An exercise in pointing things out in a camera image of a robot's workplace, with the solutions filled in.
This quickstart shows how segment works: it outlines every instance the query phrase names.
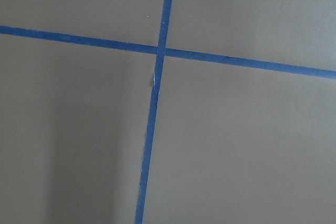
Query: blue painter's tape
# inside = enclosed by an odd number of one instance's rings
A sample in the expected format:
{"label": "blue painter's tape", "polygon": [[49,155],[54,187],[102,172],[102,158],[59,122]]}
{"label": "blue painter's tape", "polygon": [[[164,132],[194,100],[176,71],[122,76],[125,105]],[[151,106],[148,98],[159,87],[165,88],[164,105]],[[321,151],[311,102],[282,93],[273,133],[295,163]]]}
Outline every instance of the blue painter's tape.
{"label": "blue painter's tape", "polygon": [[15,35],[21,37],[29,37],[36,39],[46,39],[53,41],[61,41],[67,43],[81,44],[87,46],[95,46],[95,47],[105,47],[105,48],[113,48],[119,50],[133,51],[133,52],[143,52],[146,54],[156,54],[157,47],[139,45],[127,42],[120,42],[115,40],[106,40],[106,39],[96,39],[82,36],[75,36],[69,34],[59,34],[59,33],[51,33],[48,31],[38,31],[38,30],[30,30],[23,29],[17,27],[9,27],[9,26],[0,26],[0,34],[8,34]]}
{"label": "blue painter's tape", "polygon": [[141,176],[139,184],[139,200],[134,220],[135,224],[142,224],[142,218],[145,206],[147,182],[148,182],[149,167],[151,162],[152,145],[154,138],[156,112],[159,100],[159,91],[161,85],[163,61],[165,56],[165,47],[167,42],[171,6],[172,6],[172,0],[163,1],[158,50],[156,53],[156,62],[154,69],[154,85],[152,88],[151,103],[149,108],[148,124],[147,124],[147,135],[143,151],[143,160],[142,160]]}
{"label": "blue painter's tape", "polygon": [[234,58],[228,56],[221,55],[212,55],[212,54],[204,54],[201,52],[191,52],[177,49],[167,48],[165,51],[167,56],[178,57],[184,59],[192,59],[192,60],[202,60],[209,61],[215,63],[222,63],[228,65],[236,65],[242,67],[249,68],[259,68],[287,73],[296,73],[296,74],[304,74],[306,76],[315,76],[315,77],[323,77],[329,79],[336,79],[336,71],[317,69],[317,68],[307,68],[301,66],[293,66],[281,63],[260,61],[260,60],[250,60],[243,58]]}

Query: blue line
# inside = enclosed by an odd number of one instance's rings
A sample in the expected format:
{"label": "blue line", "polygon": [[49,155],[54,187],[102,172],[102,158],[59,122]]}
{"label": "blue line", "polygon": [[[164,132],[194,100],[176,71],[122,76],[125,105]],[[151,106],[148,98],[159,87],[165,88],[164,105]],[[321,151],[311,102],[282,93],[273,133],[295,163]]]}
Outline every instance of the blue line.
{"label": "blue line", "polygon": [[[74,44],[87,45],[87,46],[95,46],[95,47],[113,48],[113,49],[126,50],[126,51],[143,52],[146,54],[156,54],[157,53],[157,47],[154,47],[154,46],[133,44],[133,43],[120,42],[120,41],[115,41],[115,40],[96,39],[96,38],[82,37],[82,36],[69,35],[69,34],[51,33],[48,31],[30,30],[30,29],[23,29],[23,28],[17,28],[17,27],[9,27],[9,26],[0,26],[0,34],[53,40],[53,41],[74,43]],[[167,34],[164,34],[164,35],[165,36],[160,36],[159,43],[161,43],[161,41],[166,41]],[[177,58],[184,58],[184,59],[209,61],[209,62],[236,65],[236,66],[249,67],[249,68],[267,69],[267,70],[287,72],[287,73],[303,74],[306,76],[336,79],[336,71],[287,65],[287,64],[268,62],[268,61],[205,54],[201,52],[192,52],[192,51],[185,51],[185,50],[178,50],[178,49],[171,49],[171,48],[166,48],[165,55],[171,56],[171,57],[177,57]]]}
{"label": "blue line", "polygon": [[46,40],[53,40],[53,41],[61,41],[61,42],[74,43],[74,44],[80,44],[80,45],[86,45],[86,46],[113,48],[113,49],[133,51],[133,52],[143,52],[147,54],[156,54],[156,51],[157,51],[157,47],[153,47],[153,46],[120,42],[120,41],[115,41],[115,40],[89,38],[89,37],[75,36],[75,35],[69,35],[69,34],[51,33],[48,31],[30,30],[30,29],[23,29],[23,28],[17,28],[17,27],[9,27],[9,26],[0,26],[0,34],[8,34],[8,35],[21,36],[21,37],[36,38],[36,39],[46,39]]}
{"label": "blue line", "polygon": [[248,68],[259,68],[287,73],[296,73],[296,74],[304,74],[306,76],[315,76],[315,77],[323,77],[329,79],[336,79],[336,71],[317,69],[317,68],[308,68],[301,66],[293,66],[275,62],[267,62],[260,60],[250,60],[243,58],[235,58],[221,55],[212,55],[212,54],[204,54],[201,52],[191,52],[177,49],[166,49],[166,55],[177,58],[184,59],[192,59],[192,60],[202,60],[209,61],[215,63],[222,63],[228,65],[236,65]]}
{"label": "blue line", "polygon": [[151,103],[149,108],[148,124],[147,124],[147,135],[143,151],[143,160],[142,160],[141,176],[139,184],[139,201],[137,205],[137,210],[135,212],[135,220],[134,220],[135,224],[142,224],[142,218],[145,206],[147,181],[151,162],[156,112],[159,100],[159,91],[161,85],[163,61],[165,56],[171,6],[172,6],[172,0],[163,1],[158,51],[156,53],[156,62],[154,70],[154,85],[152,88]]}

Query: gray wall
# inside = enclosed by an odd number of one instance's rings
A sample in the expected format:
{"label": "gray wall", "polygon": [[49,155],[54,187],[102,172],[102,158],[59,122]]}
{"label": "gray wall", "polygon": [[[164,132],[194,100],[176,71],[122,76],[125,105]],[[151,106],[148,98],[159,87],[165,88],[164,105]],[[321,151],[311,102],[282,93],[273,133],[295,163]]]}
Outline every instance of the gray wall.
{"label": "gray wall", "polygon": [[155,57],[0,40],[0,223],[132,223]]}
{"label": "gray wall", "polygon": [[[336,0],[173,0],[167,47],[336,70]],[[163,0],[0,0],[155,46]],[[0,223],[133,223],[154,55],[0,35]],[[335,81],[167,57],[144,223],[336,223]]]}

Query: grid of tape lines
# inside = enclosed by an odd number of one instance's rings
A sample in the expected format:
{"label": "grid of tape lines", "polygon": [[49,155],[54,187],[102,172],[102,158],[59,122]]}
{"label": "grid of tape lines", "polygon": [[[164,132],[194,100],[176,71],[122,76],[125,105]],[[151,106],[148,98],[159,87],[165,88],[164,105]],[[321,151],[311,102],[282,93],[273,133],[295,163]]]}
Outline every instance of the grid of tape lines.
{"label": "grid of tape lines", "polygon": [[74,36],[60,33],[51,33],[40,30],[30,30],[17,27],[0,26],[0,34],[61,41],[73,44],[112,48],[126,51],[143,52],[147,54],[156,55],[156,62],[154,69],[154,85],[151,93],[150,109],[147,124],[147,135],[145,140],[143,162],[141,168],[139,200],[137,210],[135,213],[135,224],[142,223],[144,213],[144,204],[147,189],[147,181],[149,176],[156,111],[159,99],[159,90],[160,90],[163,62],[165,56],[336,79],[336,71],[331,70],[166,48],[171,4],[172,0],[164,0],[163,2],[159,41],[157,47],[120,42],[114,40],[105,40],[105,39],[96,39],[96,38]]}

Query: gray floor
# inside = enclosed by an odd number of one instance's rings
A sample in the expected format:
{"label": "gray floor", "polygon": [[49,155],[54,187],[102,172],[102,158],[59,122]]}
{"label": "gray floor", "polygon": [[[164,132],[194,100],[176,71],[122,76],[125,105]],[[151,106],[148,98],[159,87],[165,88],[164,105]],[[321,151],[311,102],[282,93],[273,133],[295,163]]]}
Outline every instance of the gray floor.
{"label": "gray floor", "polygon": [[[163,0],[0,0],[156,46]],[[336,70],[335,0],[173,0],[167,47]],[[155,55],[0,35],[0,223],[133,223]],[[336,222],[335,81],[166,57],[144,224]]]}

